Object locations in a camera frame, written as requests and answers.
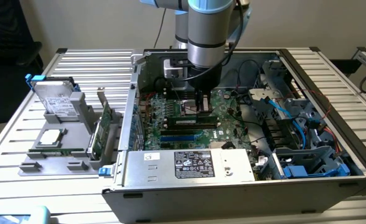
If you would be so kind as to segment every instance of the office chair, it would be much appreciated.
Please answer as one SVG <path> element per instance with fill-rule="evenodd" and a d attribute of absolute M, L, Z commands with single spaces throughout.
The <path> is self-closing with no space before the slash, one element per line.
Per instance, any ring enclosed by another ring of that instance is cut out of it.
<path fill-rule="evenodd" d="M 19 0 L 0 0 L 0 123 L 8 122 L 30 92 L 26 75 L 43 72 L 40 49 Z"/>

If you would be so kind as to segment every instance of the robotic arm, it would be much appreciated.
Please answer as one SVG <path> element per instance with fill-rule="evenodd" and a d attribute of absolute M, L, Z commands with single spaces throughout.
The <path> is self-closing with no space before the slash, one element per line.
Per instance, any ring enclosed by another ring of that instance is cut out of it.
<path fill-rule="evenodd" d="M 222 64 L 233 54 L 245 29 L 245 9 L 249 0 L 141 0 L 155 7 L 165 7 L 189 12 L 187 35 L 187 81 L 195 88 L 198 109 L 202 112 L 204 102 L 210 102 L 212 90 L 220 85 Z M 232 24 L 240 28 L 236 42 L 225 54 Z"/>

